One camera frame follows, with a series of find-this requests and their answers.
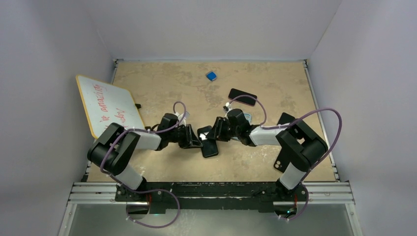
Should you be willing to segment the black phone with camera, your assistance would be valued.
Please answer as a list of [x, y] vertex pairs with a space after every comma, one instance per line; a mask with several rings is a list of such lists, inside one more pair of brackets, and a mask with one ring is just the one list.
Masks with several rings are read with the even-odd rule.
[[197, 130], [198, 138], [203, 145], [201, 148], [203, 158], [210, 158], [219, 154], [216, 141], [207, 138], [211, 129], [211, 126], [205, 126]]

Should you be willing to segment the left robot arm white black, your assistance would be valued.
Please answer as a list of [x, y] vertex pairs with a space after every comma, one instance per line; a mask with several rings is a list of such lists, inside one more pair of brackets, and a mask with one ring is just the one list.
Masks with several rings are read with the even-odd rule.
[[192, 126], [186, 124], [184, 114], [166, 113], [155, 128], [125, 129], [111, 123], [90, 147], [87, 159], [127, 187], [127, 194], [134, 201], [141, 201], [147, 194], [147, 181], [129, 164], [133, 152], [160, 151], [170, 143], [178, 144], [181, 149], [203, 147]]

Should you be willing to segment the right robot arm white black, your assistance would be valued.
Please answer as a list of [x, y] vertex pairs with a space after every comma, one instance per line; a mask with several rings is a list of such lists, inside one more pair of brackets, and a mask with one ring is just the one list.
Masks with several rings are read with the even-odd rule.
[[276, 127], [250, 124], [241, 109], [230, 110], [217, 117], [206, 139], [228, 142], [237, 138], [243, 145], [280, 146], [277, 161], [282, 165], [276, 181], [276, 193], [282, 200], [290, 199], [313, 165], [328, 151], [325, 141], [304, 121], [282, 113]]

